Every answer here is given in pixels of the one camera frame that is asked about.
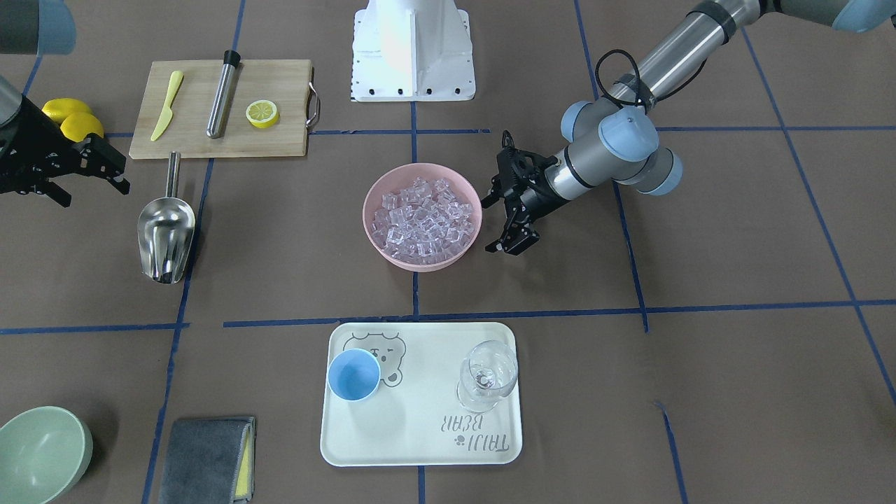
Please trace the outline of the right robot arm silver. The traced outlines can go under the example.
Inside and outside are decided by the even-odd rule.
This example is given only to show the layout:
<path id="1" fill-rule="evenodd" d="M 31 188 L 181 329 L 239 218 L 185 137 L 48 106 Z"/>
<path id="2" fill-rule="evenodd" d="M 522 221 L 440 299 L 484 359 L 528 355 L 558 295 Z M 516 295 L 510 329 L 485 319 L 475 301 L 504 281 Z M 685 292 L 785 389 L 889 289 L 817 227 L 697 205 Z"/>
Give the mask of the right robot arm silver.
<path id="1" fill-rule="evenodd" d="M 3 54 L 67 55 L 76 45 L 76 25 L 63 1 L 3 1 Z M 44 195 L 70 207 L 71 195 L 58 176 L 95 176 L 123 195 L 125 156 L 96 133 L 73 141 L 6 78 L 1 80 L 1 191 Z"/>

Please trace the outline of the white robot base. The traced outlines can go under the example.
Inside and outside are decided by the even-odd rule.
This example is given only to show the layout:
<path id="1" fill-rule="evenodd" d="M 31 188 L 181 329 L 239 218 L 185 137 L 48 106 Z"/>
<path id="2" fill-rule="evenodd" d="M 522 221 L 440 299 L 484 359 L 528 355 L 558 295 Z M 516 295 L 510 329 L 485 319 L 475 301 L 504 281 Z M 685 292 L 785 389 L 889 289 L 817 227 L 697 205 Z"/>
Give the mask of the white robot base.
<path id="1" fill-rule="evenodd" d="M 475 98 L 470 17 L 454 1 L 369 1 L 353 29 L 353 102 Z"/>

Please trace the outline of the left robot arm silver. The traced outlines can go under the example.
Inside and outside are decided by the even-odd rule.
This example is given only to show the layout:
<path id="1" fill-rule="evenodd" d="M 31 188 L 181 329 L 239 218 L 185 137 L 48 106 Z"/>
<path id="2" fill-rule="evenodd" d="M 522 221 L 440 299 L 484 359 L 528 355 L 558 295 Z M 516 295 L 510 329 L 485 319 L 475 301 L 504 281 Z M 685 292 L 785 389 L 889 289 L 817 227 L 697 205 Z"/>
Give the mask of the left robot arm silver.
<path id="1" fill-rule="evenodd" d="M 607 181 L 644 195 L 665 195 L 681 181 L 684 164 L 663 147 L 649 112 L 691 83 L 708 57 L 765 13 L 780 13 L 862 33 L 894 19 L 893 1 L 703 1 L 643 61 L 601 98 L 566 109 L 567 146 L 552 156 L 519 149 L 502 134 L 497 175 L 481 207 L 503 203 L 506 222 L 486 251 L 517 256 L 539 239 L 534 221 Z"/>

